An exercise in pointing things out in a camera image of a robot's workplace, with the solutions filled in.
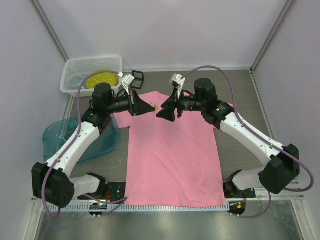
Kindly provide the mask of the cream flower brooch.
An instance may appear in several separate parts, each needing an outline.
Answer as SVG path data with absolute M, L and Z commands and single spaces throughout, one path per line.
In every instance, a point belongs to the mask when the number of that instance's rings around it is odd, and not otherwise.
M 157 104 L 152 104 L 151 106 L 154 108 L 153 113 L 157 114 L 159 112 L 159 110 L 160 110 L 159 106 Z

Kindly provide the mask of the pink t-shirt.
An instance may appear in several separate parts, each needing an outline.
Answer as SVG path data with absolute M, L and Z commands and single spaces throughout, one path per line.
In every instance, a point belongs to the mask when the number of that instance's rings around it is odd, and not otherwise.
M 215 207 L 226 203 L 214 126 L 197 111 L 171 122 L 156 112 L 114 114 L 129 130 L 126 203 Z

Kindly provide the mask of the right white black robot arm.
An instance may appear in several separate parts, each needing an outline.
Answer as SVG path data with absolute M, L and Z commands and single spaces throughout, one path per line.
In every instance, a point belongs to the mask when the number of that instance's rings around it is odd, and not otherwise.
M 299 157 L 297 147 L 284 146 L 262 134 L 228 103 L 218 99 L 216 87 L 208 78 L 194 83 L 194 93 L 188 96 L 183 89 L 185 78 L 174 74 L 171 96 L 161 105 L 158 118 L 174 122 L 184 111 L 200 112 L 203 119 L 216 129 L 232 136 L 250 150 L 262 163 L 262 168 L 238 170 L 225 183 L 227 197 L 236 198 L 251 188 L 265 188 L 272 194 L 279 194 L 300 174 L 300 166 L 289 156 Z

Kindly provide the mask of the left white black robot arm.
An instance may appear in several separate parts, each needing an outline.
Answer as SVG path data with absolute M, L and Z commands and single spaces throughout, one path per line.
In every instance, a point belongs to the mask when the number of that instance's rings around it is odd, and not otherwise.
M 98 84 L 93 91 L 90 107 L 80 118 L 75 132 L 55 155 L 45 163 L 37 162 L 32 167 L 33 195 L 42 199 L 43 204 L 50 203 L 59 208 L 65 208 L 72 199 L 85 194 L 102 199 L 107 192 L 106 179 L 94 173 L 71 178 L 74 167 L 111 123 L 114 113 L 128 112 L 135 117 L 154 110 L 134 89 L 115 96 L 108 83 Z

